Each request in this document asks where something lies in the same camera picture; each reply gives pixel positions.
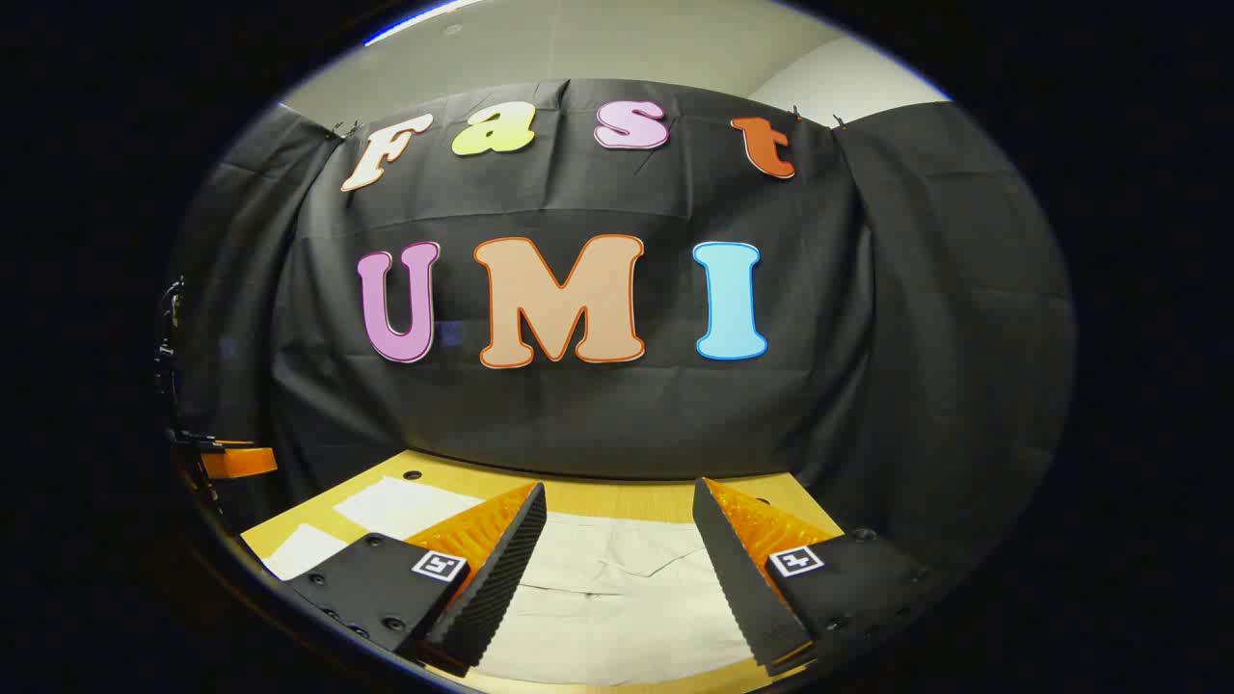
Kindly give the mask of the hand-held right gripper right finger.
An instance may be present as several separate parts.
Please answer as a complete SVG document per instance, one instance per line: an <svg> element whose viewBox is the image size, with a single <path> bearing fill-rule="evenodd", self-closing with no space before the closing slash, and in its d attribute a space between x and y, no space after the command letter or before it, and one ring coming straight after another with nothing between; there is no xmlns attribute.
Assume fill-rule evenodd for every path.
<svg viewBox="0 0 1234 694"><path fill-rule="evenodd" d="M829 531L710 478L694 524L723 596L768 675L834 669L907 629L943 575L869 529Z"/></svg>

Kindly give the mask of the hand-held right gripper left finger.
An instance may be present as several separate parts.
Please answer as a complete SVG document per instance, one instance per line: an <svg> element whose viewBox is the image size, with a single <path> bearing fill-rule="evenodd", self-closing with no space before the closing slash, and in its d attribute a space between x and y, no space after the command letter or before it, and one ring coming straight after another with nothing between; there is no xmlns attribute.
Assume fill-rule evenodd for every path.
<svg viewBox="0 0 1234 694"><path fill-rule="evenodd" d="M289 584L380 650L465 675L494 641L545 521L534 482L408 538L365 533Z"/></svg>

